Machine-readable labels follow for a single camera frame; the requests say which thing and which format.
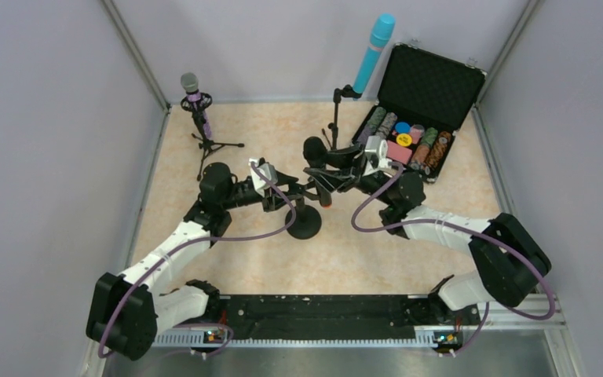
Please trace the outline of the light blue microphone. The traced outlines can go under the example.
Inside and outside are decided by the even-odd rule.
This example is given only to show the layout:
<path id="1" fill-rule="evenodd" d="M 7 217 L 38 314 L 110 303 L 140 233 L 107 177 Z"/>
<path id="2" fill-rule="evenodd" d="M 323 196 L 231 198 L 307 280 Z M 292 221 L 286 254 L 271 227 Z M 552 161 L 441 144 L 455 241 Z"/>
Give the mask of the light blue microphone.
<path id="1" fill-rule="evenodd" d="M 390 13 L 382 13 L 375 21 L 352 88 L 356 98 L 361 98 L 382 55 L 389 43 L 396 25 L 396 18 Z"/>

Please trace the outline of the tripod stand with shock mount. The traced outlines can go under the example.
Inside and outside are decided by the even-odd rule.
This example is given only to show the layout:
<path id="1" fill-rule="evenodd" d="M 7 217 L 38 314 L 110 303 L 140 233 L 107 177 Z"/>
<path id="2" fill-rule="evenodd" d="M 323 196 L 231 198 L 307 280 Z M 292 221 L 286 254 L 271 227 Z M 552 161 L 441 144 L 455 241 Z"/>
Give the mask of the tripod stand with shock mount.
<path id="1" fill-rule="evenodd" d="M 224 143 L 217 142 L 211 136 L 210 123 L 206 110 L 213 104 L 213 98 L 208 93 L 195 90 L 187 92 L 181 100 L 181 108 L 192 115 L 192 120 L 196 126 L 198 135 L 192 134 L 192 137 L 199 142 L 199 149 L 202 151 L 199 171 L 196 180 L 202 179 L 203 168 L 207 158 L 215 152 L 225 147 L 244 148 L 244 143 Z"/>

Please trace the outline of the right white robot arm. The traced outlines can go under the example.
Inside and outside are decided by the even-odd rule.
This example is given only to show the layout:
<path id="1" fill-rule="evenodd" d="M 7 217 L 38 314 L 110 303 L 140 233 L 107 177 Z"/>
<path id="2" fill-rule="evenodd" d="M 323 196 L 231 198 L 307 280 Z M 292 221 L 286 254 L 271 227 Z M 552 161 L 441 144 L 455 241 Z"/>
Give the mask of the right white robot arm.
<path id="1" fill-rule="evenodd" d="M 382 224 L 374 232 L 429 241 L 472 258 L 476 267 L 473 272 L 450 275 L 432 290 L 449 310 L 497 302 L 516 312 L 528 294 L 541 285 L 549 299 L 549 311 L 554 312 L 553 293 L 545 279 L 552 269 L 551 261 L 512 214 L 469 218 L 424 205 L 426 195 L 420 175 L 388 159 L 383 146 L 329 150 L 319 138 L 311 137 L 303 156 L 308 163 L 305 172 L 319 187 L 321 199 L 350 189 L 367 195 L 351 218 L 357 231 L 367 231 L 356 223 L 357 216 L 378 200 L 386 208 L 379 211 Z"/>

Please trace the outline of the black microphone orange end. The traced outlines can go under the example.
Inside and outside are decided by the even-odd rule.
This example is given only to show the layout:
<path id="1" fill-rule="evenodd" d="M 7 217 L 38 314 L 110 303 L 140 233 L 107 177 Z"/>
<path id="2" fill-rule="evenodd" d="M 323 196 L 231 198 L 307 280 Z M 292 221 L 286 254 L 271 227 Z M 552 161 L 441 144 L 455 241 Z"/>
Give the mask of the black microphone orange end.
<path id="1" fill-rule="evenodd" d="M 327 189 L 326 182 L 320 178 L 320 170 L 326 166 L 327 148 L 319 137 L 308 137 L 303 144 L 303 157 L 309 165 L 303 171 L 312 178 L 320 206 L 328 208 L 332 204 L 332 198 Z"/>

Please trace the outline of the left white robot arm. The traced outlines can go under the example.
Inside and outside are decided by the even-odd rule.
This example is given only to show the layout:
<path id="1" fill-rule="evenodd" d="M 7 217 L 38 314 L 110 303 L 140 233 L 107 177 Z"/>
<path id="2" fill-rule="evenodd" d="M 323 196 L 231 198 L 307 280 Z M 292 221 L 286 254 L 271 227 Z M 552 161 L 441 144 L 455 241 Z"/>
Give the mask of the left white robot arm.
<path id="1" fill-rule="evenodd" d="M 255 236 L 225 235 L 234 208 L 260 203 L 265 212 L 293 207 L 298 179 L 263 159 L 250 159 L 249 176 L 239 180 L 225 163 L 211 163 L 199 179 L 199 195 L 176 229 L 139 262 L 118 274 L 105 273 L 96 282 L 86 335 L 97 342 L 97 355 L 119 353 L 136 361 L 155 337 L 181 322 L 203 316 L 216 291 L 189 281 L 169 293 L 164 290 L 196 257 L 216 243 L 262 240 L 287 230 Z"/>

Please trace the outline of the black round-base mic stand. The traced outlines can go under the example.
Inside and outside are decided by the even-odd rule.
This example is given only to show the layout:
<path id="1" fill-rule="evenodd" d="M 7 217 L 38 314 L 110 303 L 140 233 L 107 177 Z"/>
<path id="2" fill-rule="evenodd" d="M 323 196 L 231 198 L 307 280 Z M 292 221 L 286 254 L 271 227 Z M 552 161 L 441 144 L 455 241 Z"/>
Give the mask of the black round-base mic stand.
<path id="1" fill-rule="evenodd" d="M 289 210 L 285 222 L 295 216 L 292 224 L 287 228 L 290 236 L 297 240 L 313 238 L 321 229 L 322 218 L 320 212 L 305 203 L 305 200 L 316 201 L 321 207 L 328 208 L 332 204 L 331 193 L 312 178 L 305 184 L 289 184 L 288 199 L 294 203 L 294 210 Z"/>

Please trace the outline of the purple glitter microphone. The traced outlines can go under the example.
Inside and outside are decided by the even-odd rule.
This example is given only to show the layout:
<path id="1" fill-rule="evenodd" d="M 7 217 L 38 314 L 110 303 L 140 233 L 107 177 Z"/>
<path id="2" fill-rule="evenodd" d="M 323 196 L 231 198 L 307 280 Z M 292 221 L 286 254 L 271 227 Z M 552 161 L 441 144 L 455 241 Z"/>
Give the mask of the purple glitter microphone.
<path id="1" fill-rule="evenodd" d="M 182 108 L 192 114 L 202 139 L 210 140 L 212 133 L 206 117 L 206 109 L 212 103 L 211 95 L 199 91 L 199 80 L 192 72 L 181 76 L 181 86 L 186 93 L 186 97 L 181 102 Z"/>

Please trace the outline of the black tripod clip stand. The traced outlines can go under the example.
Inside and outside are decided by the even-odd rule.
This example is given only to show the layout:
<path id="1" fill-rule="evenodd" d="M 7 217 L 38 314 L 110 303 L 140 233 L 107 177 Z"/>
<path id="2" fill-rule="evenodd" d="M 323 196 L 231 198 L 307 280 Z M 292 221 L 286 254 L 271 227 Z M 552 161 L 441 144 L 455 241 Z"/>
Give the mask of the black tripod clip stand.
<path id="1" fill-rule="evenodd" d="M 338 113 L 339 105 L 343 98 L 360 99 L 361 93 L 357 93 L 351 85 L 345 85 L 341 88 L 335 88 L 333 92 L 332 101 L 334 104 L 334 113 L 332 121 L 327 125 L 331 133 L 331 137 L 327 139 L 330 150 L 335 150 L 338 143 Z"/>

